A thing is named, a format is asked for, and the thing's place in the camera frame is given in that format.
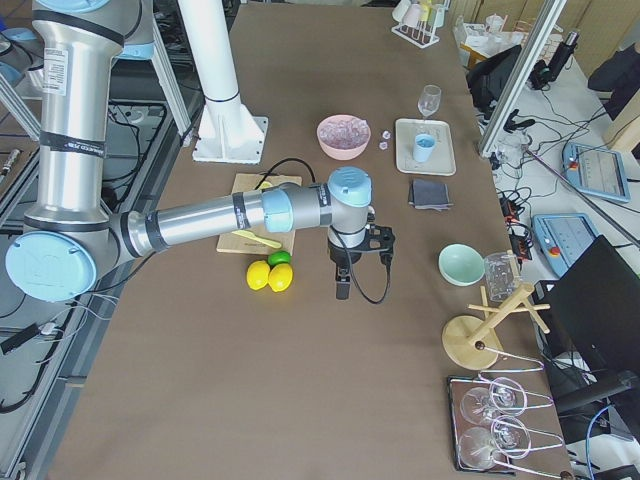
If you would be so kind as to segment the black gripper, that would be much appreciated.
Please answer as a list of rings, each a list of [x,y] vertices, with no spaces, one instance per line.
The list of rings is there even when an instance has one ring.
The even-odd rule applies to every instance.
[[[381,263],[391,268],[395,236],[390,227],[367,224],[356,233],[346,233],[334,226],[328,229],[329,257],[334,262],[336,299],[347,300],[351,287],[351,269],[361,256],[377,253]]]

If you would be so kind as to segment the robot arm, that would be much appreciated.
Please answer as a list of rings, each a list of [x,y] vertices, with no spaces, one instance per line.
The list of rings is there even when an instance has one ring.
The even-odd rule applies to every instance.
[[[44,42],[38,193],[5,255],[8,277],[22,292],[68,300],[148,253],[257,226],[271,233],[326,228],[341,299],[363,254],[391,264],[393,233],[375,224],[372,182],[356,167],[308,186],[284,183],[149,213],[107,211],[103,188],[124,199],[140,170],[133,163],[103,171],[111,69],[119,58],[157,54],[152,4],[36,1],[32,9]]]

